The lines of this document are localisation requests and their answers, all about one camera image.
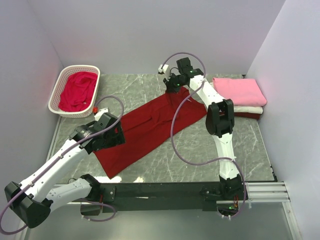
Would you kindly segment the dark red t shirt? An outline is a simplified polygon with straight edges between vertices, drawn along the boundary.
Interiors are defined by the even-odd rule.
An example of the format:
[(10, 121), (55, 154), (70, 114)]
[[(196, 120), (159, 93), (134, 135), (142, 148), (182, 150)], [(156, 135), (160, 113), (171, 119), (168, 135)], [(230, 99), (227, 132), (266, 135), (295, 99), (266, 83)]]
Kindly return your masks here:
[(181, 104), (189, 94), (185, 87), (178, 93), (164, 93), (121, 118), (125, 143), (94, 153), (109, 178), (170, 138), (172, 121), (176, 134), (207, 114), (205, 106), (193, 98)]

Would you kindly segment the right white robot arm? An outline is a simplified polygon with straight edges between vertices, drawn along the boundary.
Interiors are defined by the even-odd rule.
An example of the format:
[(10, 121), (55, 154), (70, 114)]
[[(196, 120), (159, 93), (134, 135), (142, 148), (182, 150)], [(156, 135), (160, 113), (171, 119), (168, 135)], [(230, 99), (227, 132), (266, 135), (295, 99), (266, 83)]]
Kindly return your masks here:
[(206, 161), (206, 164), (219, 163), (219, 183), (213, 190), (208, 190), (207, 194), (230, 200), (246, 189), (233, 148), (234, 103), (221, 96), (206, 79), (206, 70), (193, 68), (189, 58), (181, 58), (176, 64), (178, 75), (173, 74), (165, 62), (158, 68), (158, 74), (164, 77), (163, 82), (169, 93), (176, 93), (184, 86), (190, 90), (173, 117), (176, 119), (183, 104), (193, 95), (198, 95), (206, 109), (206, 130), (212, 136), (218, 154), (217, 158)]

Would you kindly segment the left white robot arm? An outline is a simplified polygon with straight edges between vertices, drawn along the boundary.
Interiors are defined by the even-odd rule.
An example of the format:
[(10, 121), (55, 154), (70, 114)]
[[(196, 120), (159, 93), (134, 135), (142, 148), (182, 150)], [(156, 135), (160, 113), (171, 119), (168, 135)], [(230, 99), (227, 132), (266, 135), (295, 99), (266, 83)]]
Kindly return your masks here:
[(92, 152), (125, 142), (120, 119), (105, 112), (98, 120), (78, 126), (60, 150), (41, 168), (20, 183), (10, 182), (4, 189), (11, 209), (28, 228), (43, 223), (57, 208), (79, 199), (101, 203), (104, 190), (90, 174), (54, 188), (69, 169)]

